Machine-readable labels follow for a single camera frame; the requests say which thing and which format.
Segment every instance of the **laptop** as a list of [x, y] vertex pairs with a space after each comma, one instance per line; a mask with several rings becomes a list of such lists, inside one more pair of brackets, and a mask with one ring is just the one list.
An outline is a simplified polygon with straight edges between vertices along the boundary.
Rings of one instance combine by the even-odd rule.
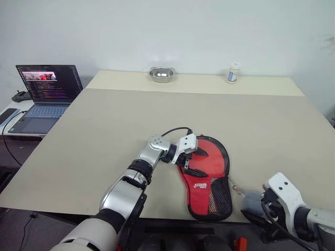
[[8, 131], [46, 134], [83, 89], [74, 65], [17, 65], [34, 105]]

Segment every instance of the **floor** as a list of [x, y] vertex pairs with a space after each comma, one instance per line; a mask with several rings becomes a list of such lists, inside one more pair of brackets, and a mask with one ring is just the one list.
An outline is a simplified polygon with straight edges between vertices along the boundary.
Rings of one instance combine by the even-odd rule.
[[[2, 216], [0, 214], [0, 250], [1, 251], [19, 251], [23, 229], [28, 222], [31, 211], [10, 209]], [[171, 222], [152, 222], [143, 220], [133, 228], [129, 243], [129, 251], [136, 251], [143, 240], [155, 235], [165, 241], [166, 250], [195, 250], [195, 243], [199, 238], [206, 236], [206, 233], [190, 234], [188, 229], [199, 229], [204, 227], [201, 223], [185, 223], [179, 225]], [[50, 250], [60, 240], [62, 240], [75, 225], [65, 223], [41, 214], [32, 219], [26, 227], [26, 236], [21, 250]], [[245, 236], [248, 239], [248, 251], [253, 250], [304, 250], [292, 241], [280, 241], [273, 244], [263, 244], [259, 240], [259, 229], [253, 225], [239, 224], [211, 224], [206, 225], [207, 231], [221, 236], [225, 241], [228, 238]]]

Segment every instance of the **printed logo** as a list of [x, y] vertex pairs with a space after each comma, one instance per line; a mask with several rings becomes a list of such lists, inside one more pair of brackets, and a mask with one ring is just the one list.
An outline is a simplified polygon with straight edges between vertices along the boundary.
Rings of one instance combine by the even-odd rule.
[[207, 184], [206, 183], [196, 183], [193, 185], [194, 188], [206, 188]]

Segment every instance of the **power cord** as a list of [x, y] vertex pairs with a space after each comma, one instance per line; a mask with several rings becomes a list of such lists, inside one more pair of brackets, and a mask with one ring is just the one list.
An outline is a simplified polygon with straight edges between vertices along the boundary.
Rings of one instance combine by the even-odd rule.
[[273, 225], [275, 225], [282, 233], [284, 233], [288, 238], [290, 238], [292, 241], [294, 241], [295, 243], [299, 244], [301, 247], [309, 250], [309, 251], [315, 251], [313, 248], [311, 248], [310, 246], [308, 246], [306, 243], [304, 243], [302, 240], [300, 240], [298, 237], [290, 234], [286, 229], [284, 229], [282, 226], [279, 225], [278, 222], [276, 222], [274, 220], [274, 218], [272, 218], [272, 216], [270, 215], [269, 211], [267, 210], [266, 206], [265, 206], [265, 201], [262, 200], [261, 202], [261, 206], [262, 209], [266, 215], [266, 217], [271, 221], [271, 223]]
[[23, 228], [23, 238], [22, 238], [22, 241], [21, 241], [21, 246], [19, 248], [19, 251], [21, 251], [21, 249], [23, 247], [23, 242], [24, 242], [25, 237], [26, 237], [26, 227], [32, 219], [37, 218], [37, 214], [35, 214], [35, 212], [33, 212], [29, 217], [30, 217], [29, 221], [26, 223], [26, 225]]
[[13, 118], [15, 118], [15, 117], [18, 116], [19, 114], [21, 114], [21, 113], [25, 113], [25, 112], [27, 112], [27, 111], [21, 111], [21, 112], [19, 112], [18, 114], [15, 114], [15, 116], [11, 117], [11, 119], [10, 119], [10, 120], [5, 124], [5, 126], [2, 128], [2, 133], [1, 133], [1, 135], [2, 135], [2, 139], [3, 139], [4, 143], [5, 143], [6, 148], [7, 148], [7, 151], [9, 152], [9, 154], [13, 157], [13, 159], [14, 159], [20, 166], [22, 166], [22, 164], [16, 159], [16, 157], [14, 157], [14, 155], [11, 153], [11, 151], [10, 151], [9, 148], [8, 148], [8, 145], [7, 145], [6, 140], [5, 140], [5, 137], [4, 137], [4, 131], [5, 131], [6, 126], [11, 122], [11, 120], [12, 120]]
[[162, 134], [162, 137], [164, 137], [165, 135], [167, 135], [167, 134], [170, 133], [170, 132], [173, 132], [173, 131], [176, 131], [176, 130], [180, 130], [180, 129], [187, 129], [187, 135], [193, 133], [192, 129], [189, 128], [189, 127], [177, 127], [177, 128], [173, 128], [173, 129], [171, 129], [171, 130], [169, 130], [169, 131], [163, 133], [163, 134]]

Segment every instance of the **laptop keyboard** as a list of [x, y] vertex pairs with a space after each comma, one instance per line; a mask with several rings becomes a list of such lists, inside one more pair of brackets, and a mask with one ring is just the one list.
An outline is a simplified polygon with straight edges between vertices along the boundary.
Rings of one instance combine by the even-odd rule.
[[59, 118], [67, 106], [33, 106], [26, 114], [27, 118]]

